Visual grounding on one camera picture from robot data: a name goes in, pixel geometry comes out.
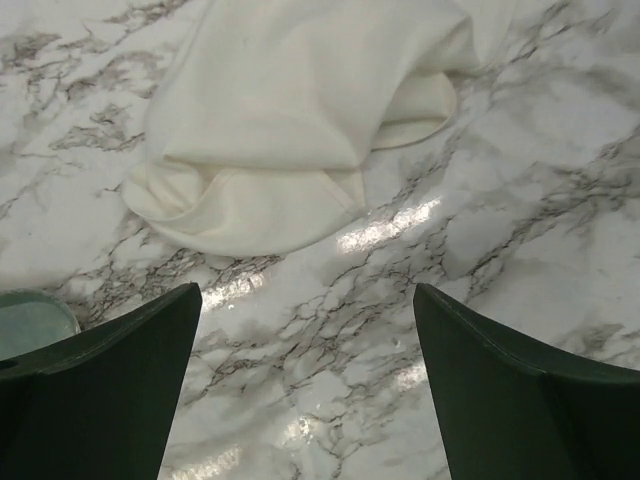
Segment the marble countertop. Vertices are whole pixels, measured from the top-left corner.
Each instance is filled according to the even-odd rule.
[[[85,328],[203,289],[162,479],[449,478],[417,282],[640,368],[637,2],[522,2],[498,64],[456,79],[455,121],[367,161],[366,218],[231,260],[166,245],[118,193],[205,1],[0,0],[0,288],[46,288]]]

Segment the crumpled towel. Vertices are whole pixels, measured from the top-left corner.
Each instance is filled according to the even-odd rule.
[[[491,60],[516,0],[214,0],[146,117],[126,204],[170,242],[282,254],[366,210],[372,149],[456,109],[443,72]]]

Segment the green bowl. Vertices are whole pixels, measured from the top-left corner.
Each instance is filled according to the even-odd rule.
[[[79,332],[75,316],[56,297],[40,290],[0,292],[0,361]]]

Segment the light green plate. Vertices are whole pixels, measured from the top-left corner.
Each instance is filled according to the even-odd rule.
[[[40,290],[0,292],[0,361],[80,332],[64,303]]]

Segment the white cloth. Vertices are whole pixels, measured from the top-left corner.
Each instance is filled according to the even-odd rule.
[[[373,148],[455,111],[443,72],[486,64],[516,0],[213,0],[146,118],[123,197],[169,241],[245,257],[361,215]]]

